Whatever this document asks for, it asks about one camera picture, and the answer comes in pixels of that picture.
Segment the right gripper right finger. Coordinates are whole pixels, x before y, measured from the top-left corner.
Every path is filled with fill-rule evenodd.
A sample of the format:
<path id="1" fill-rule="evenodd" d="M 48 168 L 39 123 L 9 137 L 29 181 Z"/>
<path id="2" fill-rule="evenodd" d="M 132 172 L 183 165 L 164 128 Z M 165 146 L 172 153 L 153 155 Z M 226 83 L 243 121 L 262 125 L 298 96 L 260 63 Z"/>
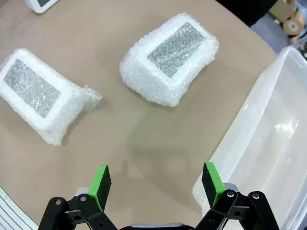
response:
<path id="1" fill-rule="evenodd" d="M 195 229 L 222 230 L 229 220 L 239 221 L 244 230 L 279 229 L 263 192 L 253 191 L 245 196 L 226 189 L 212 162 L 204 163 L 201 181 L 210 209 Z"/>

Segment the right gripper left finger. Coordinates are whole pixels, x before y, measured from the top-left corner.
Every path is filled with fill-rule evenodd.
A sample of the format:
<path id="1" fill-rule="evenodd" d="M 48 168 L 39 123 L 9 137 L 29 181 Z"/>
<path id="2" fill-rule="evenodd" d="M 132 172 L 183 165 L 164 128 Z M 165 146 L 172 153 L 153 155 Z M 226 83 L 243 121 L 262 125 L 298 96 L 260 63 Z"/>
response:
<path id="1" fill-rule="evenodd" d="M 88 192 L 75 195 L 67 201 L 63 197 L 49 200 L 40 230 L 74 230 L 78 224 L 87 224 L 91 230 L 115 230 L 116 226 L 105 214 L 111 178 L 107 165 L 100 165 Z"/>

